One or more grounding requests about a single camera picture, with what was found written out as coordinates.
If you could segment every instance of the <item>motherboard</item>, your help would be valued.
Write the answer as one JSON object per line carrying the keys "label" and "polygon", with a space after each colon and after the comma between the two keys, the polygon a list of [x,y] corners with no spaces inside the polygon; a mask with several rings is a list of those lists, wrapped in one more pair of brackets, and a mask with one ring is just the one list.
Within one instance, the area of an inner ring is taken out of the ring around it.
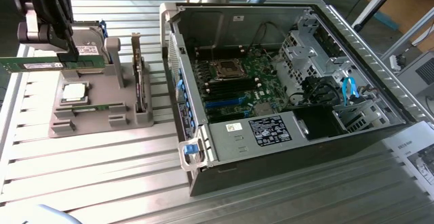
{"label": "motherboard", "polygon": [[287,104],[284,87],[264,49],[242,56],[196,60],[195,80],[210,123],[282,111]]}

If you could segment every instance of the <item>white label sticker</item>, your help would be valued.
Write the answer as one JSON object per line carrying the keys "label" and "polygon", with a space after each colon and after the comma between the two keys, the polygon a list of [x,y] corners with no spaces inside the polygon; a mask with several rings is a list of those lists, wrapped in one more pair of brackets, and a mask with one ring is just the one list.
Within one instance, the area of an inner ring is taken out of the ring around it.
{"label": "white label sticker", "polygon": [[96,46],[77,46],[80,55],[99,55]]}
{"label": "white label sticker", "polygon": [[244,16],[234,16],[234,22],[244,21]]}
{"label": "white label sticker", "polygon": [[226,124],[226,129],[228,130],[228,132],[231,132],[236,130],[243,130],[243,127],[240,123],[234,123],[234,124]]}
{"label": "white label sticker", "polygon": [[27,69],[63,68],[60,62],[23,64]]}
{"label": "white label sticker", "polygon": [[89,109],[77,109],[77,110],[73,110],[73,112],[85,112],[85,111],[96,111],[95,108],[89,108]]}

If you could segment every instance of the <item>power supply label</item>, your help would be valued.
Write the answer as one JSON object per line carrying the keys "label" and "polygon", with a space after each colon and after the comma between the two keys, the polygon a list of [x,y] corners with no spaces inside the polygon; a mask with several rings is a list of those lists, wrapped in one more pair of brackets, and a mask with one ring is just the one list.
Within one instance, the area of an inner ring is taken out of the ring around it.
{"label": "power supply label", "polygon": [[267,146],[292,140],[280,116],[248,121],[259,146]]}

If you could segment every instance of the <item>blue latch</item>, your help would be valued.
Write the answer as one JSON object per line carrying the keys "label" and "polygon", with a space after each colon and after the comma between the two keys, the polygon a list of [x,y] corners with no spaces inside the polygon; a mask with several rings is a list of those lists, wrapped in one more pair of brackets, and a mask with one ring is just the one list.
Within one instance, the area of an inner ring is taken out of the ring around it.
{"label": "blue latch", "polygon": [[196,144],[187,144],[184,146],[184,154],[195,154],[199,152],[199,146]]}
{"label": "blue latch", "polygon": [[343,80],[343,84],[342,84],[342,94],[343,94],[343,105],[346,106],[346,84],[350,81],[351,84],[351,94],[354,94],[354,96],[358,98],[359,97],[359,93],[358,93],[358,87],[355,85],[355,79],[352,77],[347,77]]}

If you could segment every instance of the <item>barcode sticker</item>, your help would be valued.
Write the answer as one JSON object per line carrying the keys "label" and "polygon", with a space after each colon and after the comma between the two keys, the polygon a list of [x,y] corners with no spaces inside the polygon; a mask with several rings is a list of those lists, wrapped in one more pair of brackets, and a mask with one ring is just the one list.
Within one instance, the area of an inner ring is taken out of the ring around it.
{"label": "barcode sticker", "polygon": [[226,129],[228,130],[228,132],[231,132],[231,131],[243,130],[243,127],[240,123],[234,123],[234,124],[227,124]]}
{"label": "barcode sticker", "polygon": [[96,46],[77,46],[80,55],[99,55]]}
{"label": "barcode sticker", "polygon": [[244,21],[244,16],[234,16],[234,22],[242,22]]}
{"label": "barcode sticker", "polygon": [[60,62],[23,64],[27,69],[63,68]]}

